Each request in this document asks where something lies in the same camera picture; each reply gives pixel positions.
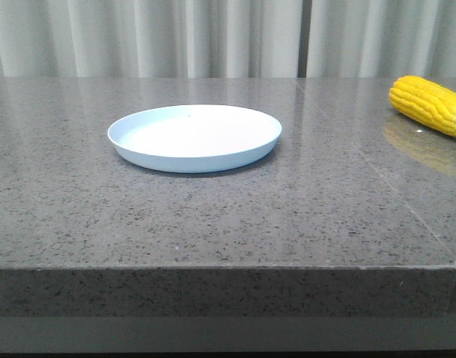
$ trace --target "countertop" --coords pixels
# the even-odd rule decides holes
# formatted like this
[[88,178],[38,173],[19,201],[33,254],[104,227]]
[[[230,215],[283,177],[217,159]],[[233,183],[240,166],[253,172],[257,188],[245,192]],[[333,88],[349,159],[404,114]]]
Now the countertop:
[[[456,313],[456,139],[398,114],[392,82],[0,78],[0,317]],[[225,172],[119,157],[110,124],[177,104],[283,132]]]

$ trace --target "gray speckled surface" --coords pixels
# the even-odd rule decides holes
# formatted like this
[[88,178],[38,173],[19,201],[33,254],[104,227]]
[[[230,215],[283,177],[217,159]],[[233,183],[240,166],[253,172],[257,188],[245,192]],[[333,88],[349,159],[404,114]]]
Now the gray speckled surface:
[[[390,82],[0,78],[0,315],[441,315],[456,177],[385,140]],[[176,104],[261,110],[282,137],[210,175],[117,155],[112,122]]]

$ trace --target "white plate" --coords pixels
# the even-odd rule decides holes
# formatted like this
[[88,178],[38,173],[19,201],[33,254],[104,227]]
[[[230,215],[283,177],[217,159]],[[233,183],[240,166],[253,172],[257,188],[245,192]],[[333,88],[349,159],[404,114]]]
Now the white plate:
[[273,149],[281,130],[266,113],[196,104],[131,114],[114,122],[107,135],[116,151],[138,166],[203,173],[257,161]]

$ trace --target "corn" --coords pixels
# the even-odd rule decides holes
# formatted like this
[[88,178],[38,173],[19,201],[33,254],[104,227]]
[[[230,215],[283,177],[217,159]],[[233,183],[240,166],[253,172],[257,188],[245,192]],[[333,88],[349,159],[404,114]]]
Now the corn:
[[412,159],[442,174],[456,176],[456,139],[393,114],[384,124],[385,139]]
[[390,103],[399,112],[449,136],[456,136],[456,93],[417,76],[394,82]]

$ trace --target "white curtain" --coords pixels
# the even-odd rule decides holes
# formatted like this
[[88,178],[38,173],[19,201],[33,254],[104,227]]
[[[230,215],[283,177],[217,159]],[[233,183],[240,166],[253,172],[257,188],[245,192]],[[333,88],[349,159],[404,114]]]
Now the white curtain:
[[456,0],[0,0],[0,76],[456,76]]

